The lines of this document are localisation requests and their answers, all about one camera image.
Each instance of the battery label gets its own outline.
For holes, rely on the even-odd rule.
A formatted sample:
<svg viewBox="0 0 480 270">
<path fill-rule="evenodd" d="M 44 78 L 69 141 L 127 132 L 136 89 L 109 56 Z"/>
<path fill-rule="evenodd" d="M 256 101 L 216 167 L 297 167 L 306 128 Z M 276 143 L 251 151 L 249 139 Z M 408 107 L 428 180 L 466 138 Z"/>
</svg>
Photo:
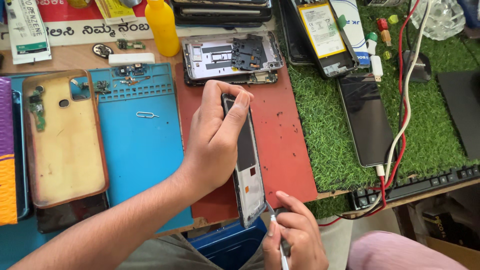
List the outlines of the battery label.
<svg viewBox="0 0 480 270">
<path fill-rule="evenodd" d="M 299 8 L 299 11 L 318 58 L 347 50 L 328 3 Z"/>
</svg>

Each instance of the red sign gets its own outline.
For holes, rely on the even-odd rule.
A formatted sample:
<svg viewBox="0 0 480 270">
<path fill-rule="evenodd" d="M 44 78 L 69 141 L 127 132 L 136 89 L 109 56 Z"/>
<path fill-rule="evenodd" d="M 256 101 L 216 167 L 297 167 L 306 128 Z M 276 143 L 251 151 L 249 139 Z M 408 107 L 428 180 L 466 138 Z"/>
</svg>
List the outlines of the red sign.
<svg viewBox="0 0 480 270">
<path fill-rule="evenodd" d="M 41 0 L 37 1 L 38 10 L 44 23 L 48 22 L 64 22 L 64 21 L 80 21 L 103 19 L 95 0 L 92 5 L 84 9 L 76 9 L 71 7 L 66 0 Z M 135 16 L 145 17 L 146 0 L 133 7 Z"/>
</svg>

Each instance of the yellowed phone case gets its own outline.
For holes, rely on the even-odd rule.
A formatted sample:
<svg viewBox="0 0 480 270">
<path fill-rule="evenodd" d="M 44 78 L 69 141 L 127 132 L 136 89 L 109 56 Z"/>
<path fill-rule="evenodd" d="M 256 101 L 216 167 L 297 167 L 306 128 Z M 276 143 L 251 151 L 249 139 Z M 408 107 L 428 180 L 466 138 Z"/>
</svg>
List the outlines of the yellowed phone case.
<svg viewBox="0 0 480 270">
<path fill-rule="evenodd" d="M 87 77 L 90 97 L 73 100 L 70 81 Z M 32 201 L 48 208 L 104 192 L 108 171 L 90 73 L 85 70 L 28 77 L 23 82 L 25 133 Z M 29 97 L 35 87 L 41 95 L 45 128 L 37 131 Z M 69 101 L 61 108 L 60 101 Z"/>
</svg>

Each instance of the red cable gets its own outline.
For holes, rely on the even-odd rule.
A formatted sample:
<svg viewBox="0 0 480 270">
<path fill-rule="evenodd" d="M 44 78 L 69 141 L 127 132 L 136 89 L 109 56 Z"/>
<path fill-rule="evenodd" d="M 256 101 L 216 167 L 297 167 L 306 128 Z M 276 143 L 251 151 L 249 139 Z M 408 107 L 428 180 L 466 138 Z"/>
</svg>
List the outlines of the red cable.
<svg viewBox="0 0 480 270">
<path fill-rule="evenodd" d="M 400 93 L 400 95 L 402 95 L 402 79 L 403 79 L 403 56 L 402 56 L 402 39 L 403 39 L 403 29 L 405 28 L 405 26 L 407 25 L 408 23 L 408 20 L 410 19 L 410 17 L 412 16 L 413 12 L 415 11 L 415 9 L 417 8 L 418 4 L 420 3 L 420 0 L 417 0 L 415 2 L 415 5 L 413 6 L 412 10 L 410 11 L 410 13 L 408 14 L 406 20 L 403 22 L 403 25 L 402 27 L 400 28 L 400 33 L 398 35 L 398 54 L 400 55 L 400 57 L 398 58 L 398 71 L 399 71 L 399 79 L 398 79 L 398 91 Z M 403 105 L 405 107 L 405 114 L 403 115 L 403 121 L 402 121 L 402 127 L 403 125 L 405 125 L 405 121 L 407 120 L 407 101 L 405 98 L 403 98 Z M 395 165 L 393 166 L 393 169 L 392 169 L 392 173 L 390 174 L 390 177 L 388 178 L 388 181 L 387 183 L 385 184 L 385 188 L 388 188 L 392 181 L 393 181 L 393 178 L 395 176 L 395 173 L 396 173 L 396 170 L 398 168 L 398 165 L 400 164 L 400 161 L 402 160 L 402 157 L 403 157 L 403 153 L 405 152 L 405 146 L 406 146 L 406 138 L 405 138 L 405 132 L 402 133 L 402 148 L 400 150 L 400 153 L 398 154 L 398 159 L 397 161 L 395 162 Z M 380 188 L 378 187 L 373 187 L 371 188 L 373 190 L 381 190 Z"/>
<path fill-rule="evenodd" d="M 417 0 L 415 2 L 415 5 L 413 6 L 412 10 L 410 11 L 410 13 L 408 14 L 406 20 L 403 22 L 403 25 L 402 27 L 400 28 L 400 33 L 398 35 L 398 55 L 400 56 L 398 58 L 398 70 L 400 71 L 400 77 L 399 77 L 399 81 L 398 81 L 398 91 L 400 92 L 400 94 L 402 94 L 402 77 L 403 77 L 403 56 L 402 56 L 402 36 L 403 36 L 403 28 L 405 28 L 405 26 L 407 25 L 408 23 L 408 20 L 410 19 L 410 17 L 412 16 L 413 12 L 415 11 L 415 9 L 417 8 L 417 5 L 420 3 L 420 0 Z"/>
<path fill-rule="evenodd" d="M 327 224 L 319 224 L 318 227 L 330 226 L 330 225 L 332 225 L 333 223 L 339 221 L 340 219 L 342 219 L 342 218 L 337 218 L 336 220 L 334 220 L 334 221 L 332 221 L 332 222 L 330 222 L 330 223 L 327 223 Z"/>
<path fill-rule="evenodd" d="M 385 177 L 384 176 L 380 176 L 380 183 L 381 183 L 381 186 L 382 186 L 382 207 L 378 208 L 377 210 L 375 210 L 374 212 L 370 213 L 367 215 L 367 217 L 371 216 L 371 215 L 374 215 L 376 213 L 378 213 L 379 211 L 381 211 L 382 209 L 384 209 L 386 206 L 387 206 L 387 202 L 385 201 Z M 318 227 L 326 227 L 326 226 L 330 226 L 332 225 L 333 223 L 339 221 L 340 219 L 342 219 L 341 217 L 338 217 L 336 218 L 334 221 L 332 222 L 329 222 L 327 224 L 319 224 Z"/>
<path fill-rule="evenodd" d="M 378 213 L 379 211 L 383 210 L 387 206 L 387 201 L 385 200 L 385 177 L 384 176 L 380 176 L 380 185 L 381 185 L 381 189 L 382 189 L 382 207 L 380 207 L 377 210 L 375 210 L 374 212 L 368 214 L 367 217 Z"/>
</svg>

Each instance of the pink pants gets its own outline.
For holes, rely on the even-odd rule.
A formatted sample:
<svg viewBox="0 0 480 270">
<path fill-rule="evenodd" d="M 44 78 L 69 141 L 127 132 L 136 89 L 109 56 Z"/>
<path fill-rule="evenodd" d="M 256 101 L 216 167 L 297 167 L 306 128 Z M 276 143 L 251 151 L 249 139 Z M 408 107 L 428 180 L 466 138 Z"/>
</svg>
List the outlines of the pink pants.
<svg viewBox="0 0 480 270">
<path fill-rule="evenodd" d="M 355 241 L 350 270 L 467 270 L 453 259 L 395 233 L 370 232 Z"/>
</svg>

